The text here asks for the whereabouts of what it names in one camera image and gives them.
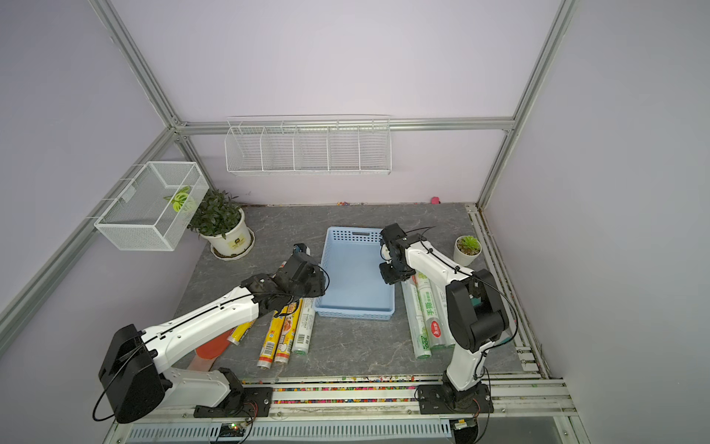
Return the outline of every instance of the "blue plastic basket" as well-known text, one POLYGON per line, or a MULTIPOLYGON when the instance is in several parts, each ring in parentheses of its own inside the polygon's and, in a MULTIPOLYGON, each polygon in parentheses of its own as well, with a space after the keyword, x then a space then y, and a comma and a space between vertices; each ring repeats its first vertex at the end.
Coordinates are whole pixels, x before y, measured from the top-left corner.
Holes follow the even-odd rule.
POLYGON ((321 265, 331 282, 315 301, 321 316, 389 320, 395 287, 382 280, 381 228, 330 227, 321 265))

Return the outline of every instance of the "small succulent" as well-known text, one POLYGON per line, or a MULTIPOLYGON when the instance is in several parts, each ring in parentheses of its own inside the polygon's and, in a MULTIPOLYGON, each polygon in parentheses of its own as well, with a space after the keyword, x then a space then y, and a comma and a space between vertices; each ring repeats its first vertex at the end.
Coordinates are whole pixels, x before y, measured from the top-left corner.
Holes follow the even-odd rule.
POLYGON ((463 236, 456 242, 456 246, 461 253, 467 256, 476 256, 481 252, 481 244, 479 244, 479 240, 473 236, 463 236))
POLYGON ((232 199, 227 191, 208 190, 187 228, 204 236, 221 235, 226 239, 226 233, 241 221, 241 205, 232 199))

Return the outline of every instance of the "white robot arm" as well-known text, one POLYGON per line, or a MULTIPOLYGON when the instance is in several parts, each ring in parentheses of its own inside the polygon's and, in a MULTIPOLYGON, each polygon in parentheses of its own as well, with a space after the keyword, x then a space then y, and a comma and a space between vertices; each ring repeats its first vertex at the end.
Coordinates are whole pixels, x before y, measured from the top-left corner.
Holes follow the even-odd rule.
MULTIPOLYGON (((512 339, 508 316, 491 273, 458 265, 426 238, 420 234, 408 236, 397 224, 387 226, 381 234, 381 253, 386 261, 380 264, 380 272, 385 282, 403 281, 420 271, 446 291, 449 328, 457 342, 443 378, 441 395, 446 405, 459 411, 462 406, 473 404, 473 398, 484 402, 488 389, 481 379, 486 355, 512 339)), ((422 413, 434 412, 422 407, 422 413)))
MULTIPOLYGON (((240 411, 250 396, 270 405, 270 389, 246 393, 229 369, 195 372, 171 366, 230 328, 280 312, 298 298, 322 296, 323 270, 308 253, 305 245, 296 244, 273 276, 256 274, 211 303, 144 331, 133 324, 117 331, 99 371, 116 421, 130 423, 168 406, 197 406, 196 417, 224 417, 240 411)), ((268 414, 268 406, 259 413, 268 414)))

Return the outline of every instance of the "wire shelf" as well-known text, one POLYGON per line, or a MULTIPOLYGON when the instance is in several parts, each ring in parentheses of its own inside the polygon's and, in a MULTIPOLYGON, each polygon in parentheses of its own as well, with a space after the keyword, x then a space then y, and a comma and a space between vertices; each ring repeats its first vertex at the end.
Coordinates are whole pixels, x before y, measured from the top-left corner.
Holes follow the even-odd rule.
POLYGON ((388 121, 333 125, 230 125, 226 169, 234 175, 389 174, 388 121))
POLYGON ((94 226, 120 250, 173 251, 208 189, 195 162, 147 162, 94 226))

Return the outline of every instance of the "black mounting bracket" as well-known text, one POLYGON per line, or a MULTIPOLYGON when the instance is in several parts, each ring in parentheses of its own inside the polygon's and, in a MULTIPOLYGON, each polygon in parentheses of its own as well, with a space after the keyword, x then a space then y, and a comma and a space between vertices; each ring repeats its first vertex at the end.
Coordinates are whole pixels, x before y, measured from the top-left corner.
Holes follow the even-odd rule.
POLYGON ((195 418, 238 418, 268 416, 271 408, 271 387, 244 387, 230 369, 218 369, 229 382, 231 391, 215 407, 196 406, 195 418))
POLYGON ((444 384, 421 385, 417 388, 419 413, 442 415, 450 413, 493 413, 491 390, 481 382, 457 396, 447 395, 444 384))

